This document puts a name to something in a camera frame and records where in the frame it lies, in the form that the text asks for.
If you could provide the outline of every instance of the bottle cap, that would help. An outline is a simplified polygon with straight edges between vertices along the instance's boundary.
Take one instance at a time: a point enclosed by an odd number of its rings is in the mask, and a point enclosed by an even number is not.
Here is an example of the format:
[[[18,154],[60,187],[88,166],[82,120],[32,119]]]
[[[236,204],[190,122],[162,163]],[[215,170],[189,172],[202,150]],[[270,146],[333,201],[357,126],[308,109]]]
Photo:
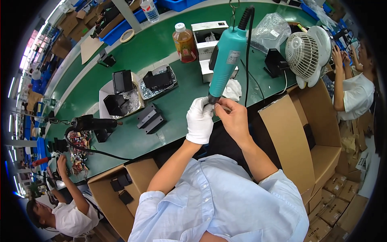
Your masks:
[[[175,25],[176,32],[183,32],[185,30],[185,25],[183,23],[177,23]]]

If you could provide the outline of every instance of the white desk fan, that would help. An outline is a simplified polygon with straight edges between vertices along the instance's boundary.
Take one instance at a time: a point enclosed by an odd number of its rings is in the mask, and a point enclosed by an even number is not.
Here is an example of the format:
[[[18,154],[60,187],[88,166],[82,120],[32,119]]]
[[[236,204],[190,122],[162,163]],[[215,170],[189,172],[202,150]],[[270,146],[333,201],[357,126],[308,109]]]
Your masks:
[[[314,86],[321,78],[321,69],[329,62],[332,44],[327,32],[320,26],[312,26],[307,33],[293,33],[286,41],[286,60],[296,74],[301,89]]]

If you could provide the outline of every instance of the fan grille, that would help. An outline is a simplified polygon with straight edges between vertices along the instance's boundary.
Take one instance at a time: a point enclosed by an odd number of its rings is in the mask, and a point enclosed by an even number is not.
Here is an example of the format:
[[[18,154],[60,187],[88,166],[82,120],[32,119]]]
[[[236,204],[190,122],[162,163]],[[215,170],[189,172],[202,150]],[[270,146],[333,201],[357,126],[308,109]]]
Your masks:
[[[296,45],[292,42],[296,40],[301,40],[301,44],[294,47]],[[319,49],[312,36],[303,32],[293,33],[286,41],[285,52],[290,69],[302,79],[310,78],[316,71]]]

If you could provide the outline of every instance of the plastic water bottle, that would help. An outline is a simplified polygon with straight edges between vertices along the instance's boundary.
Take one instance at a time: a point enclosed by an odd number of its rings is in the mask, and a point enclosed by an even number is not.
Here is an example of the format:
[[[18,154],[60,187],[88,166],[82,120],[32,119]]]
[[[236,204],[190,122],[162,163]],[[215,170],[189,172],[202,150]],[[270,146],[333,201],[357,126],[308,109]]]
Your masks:
[[[157,12],[153,0],[142,0],[140,7],[145,13],[145,16],[149,22],[156,23],[160,20],[159,12]]]
[[[41,98],[40,102],[44,103],[47,106],[57,108],[60,106],[60,101],[53,98]]]

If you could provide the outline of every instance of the workbench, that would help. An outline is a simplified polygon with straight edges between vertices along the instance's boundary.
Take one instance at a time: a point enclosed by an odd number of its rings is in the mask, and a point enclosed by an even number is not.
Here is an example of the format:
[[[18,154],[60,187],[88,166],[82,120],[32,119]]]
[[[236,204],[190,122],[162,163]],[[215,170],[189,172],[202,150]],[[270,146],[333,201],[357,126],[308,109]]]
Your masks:
[[[304,26],[316,24],[315,20],[300,9],[271,3],[254,3],[254,5],[254,26],[270,12],[278,12],[285,19],[301,22]],[[244,9],[247,6],[249,6],[248,3],[241,3],[241,9]],[[238,12],[239,11],[237,11],[236,19],[240,19],[243,13],[243,11],[240,11],[240,13]],[[112,72],[130,69],[134,73],[137,73],[146,66],[175,52],[176,49],[171,40],[171,36],[174,31],[173,26],[177,22],[184,22],[186,26],[190,26],[190,24],[197,22],[216,21],[220,19],[228,20],[230,13],[231,8],[228,4],[206,7],[165,19],[164,21],[141,31],[136,34],[132,40],[119,45],[111,52],[117,61],[113,67],[105,68],[101,65],[96,65],[82,77],[81,81],[68,95],[65,102],[62,103],[62,107],[58,111],[56,117],[60,120],[71,120],[74,117],[79,117],[86,113],[87,110],[98,101],[98,91],[103,85],[111,80]],[[283,56],[285,48],[284,44],[285,43],[281,45],[281,53]],[[148,48],[143,48],[144,45],[153,46],[154,48],[149,50]],[[245,63],[245,54],[241,56],[241,59]],[[247,106],[251,106],[263,99],[259,90],[260,88],[265,98],[275,95],[285,88],[284,75],[272,79],[263,69],[265,66],[264,60],[264,53],[252,47],[250,48],[249,71],[257,80],[259,86],[253,78],[249,78]],[[138,113],[135,113],[120,119],[120,121],[123,122],[123,125],[117,127],[116,131],[113,132],[105,143],[98,143],[95,138],[93,138],[91,145],[100,151],[134,159],[184,137],[187,134],[187,111],[195,98],[208,95],[209,86],[208,83],[202,82],[198,61],[187,64],[175,61],[171,63],[170,66],[175,72],[178,87],[152,101],[162,110],[167,123],[159,129],[156,134],[147,135],[144,130],[139,130],[137,128]],[[241,62],[238,63],[238,68],[239,72],[235,79],[238,80],[242,86],[242,97],[240,98],[239,103],[244,105],[246,71]],[[69,70],[70,69],[79,69],[79,72],[82,71],[81,67],[71,66],[69,67]],[[286,72],[286,75],[288,87],[294,85],[296,83],[295,75],[290,70]],[[53,91],[56,98],[60,98],[64,92],[65,90],[63,88],[61,90],[57,89]],[[213,120],[216,122],[219,118],[214,117]],[[67,126],[62,124],[54,125],[50,128],[46,138],[49,140],[53,140],[54,137],[62,139],[66,128]],[[89,169],[87,178],[123,164],[124,162],[124,160],[118,160],[101,154],[88,155],[86,161],[86,166]],[[79,182],[84,179],[84,176],[83,174],[78,176],[71,175],[70,178],[73,182]]]

